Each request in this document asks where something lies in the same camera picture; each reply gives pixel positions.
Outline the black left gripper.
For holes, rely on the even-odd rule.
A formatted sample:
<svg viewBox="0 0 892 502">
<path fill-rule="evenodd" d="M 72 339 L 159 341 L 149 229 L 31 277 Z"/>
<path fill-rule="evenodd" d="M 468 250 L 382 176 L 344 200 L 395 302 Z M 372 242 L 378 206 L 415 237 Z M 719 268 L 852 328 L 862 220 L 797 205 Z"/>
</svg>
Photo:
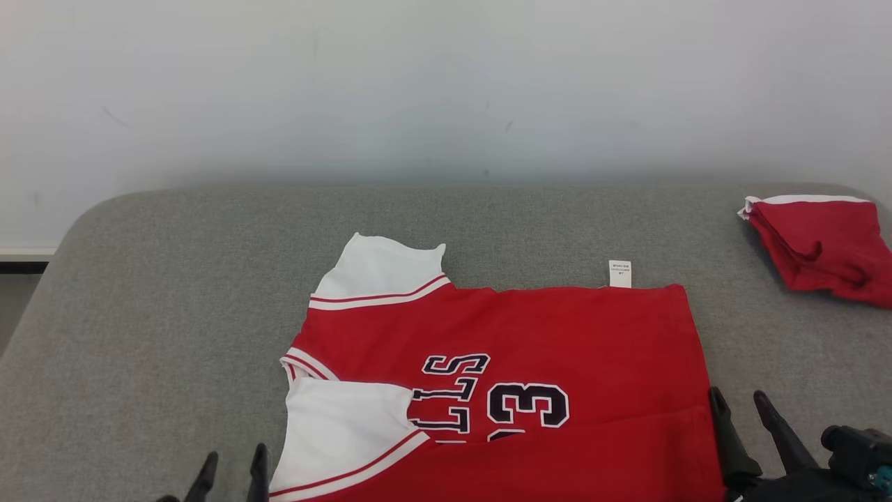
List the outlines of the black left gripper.
<svg viewBox="0 0 892 502">
<path fill-rule="evenodd" d="M 205 458 L 203 466 L 189 488 L 187 495 L 185 495 L 184 502 L 207 501 L 211 490 L 213 490 L 217 464 L 219 464 L 219 454 L 216 451 L 211 451 Z M 247 501 L 270 502 L 270 455 L 264 443 L 258 443 L 255 448 L 254 457 L 249 466 L 249 475 L 251 476 L 251 483 L 249 484 Z M 156 499 L 155 502 L 180 502 L 180 500 L 175 496 L 166 495 Z"/>
</svg>

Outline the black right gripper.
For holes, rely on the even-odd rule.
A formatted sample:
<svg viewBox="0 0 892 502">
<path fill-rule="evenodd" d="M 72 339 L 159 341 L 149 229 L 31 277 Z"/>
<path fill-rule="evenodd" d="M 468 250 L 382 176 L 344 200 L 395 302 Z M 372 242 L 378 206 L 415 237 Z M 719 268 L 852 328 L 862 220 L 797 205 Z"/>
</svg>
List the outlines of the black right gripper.
<svg viewBox="0 0 892 502">
<path fill-rule="evenodd" d="M 753 395 L 756 411 L 774 441 L 786 474 L 759 478 L 762 469 L 749 457 L 720 388 L 709 389 L 714 435 L 726 501 L 889 501 L 890 468 L 868 474 L 867 482 L 850 482 L 819 465 L 764 391 Z"/>
</svg>

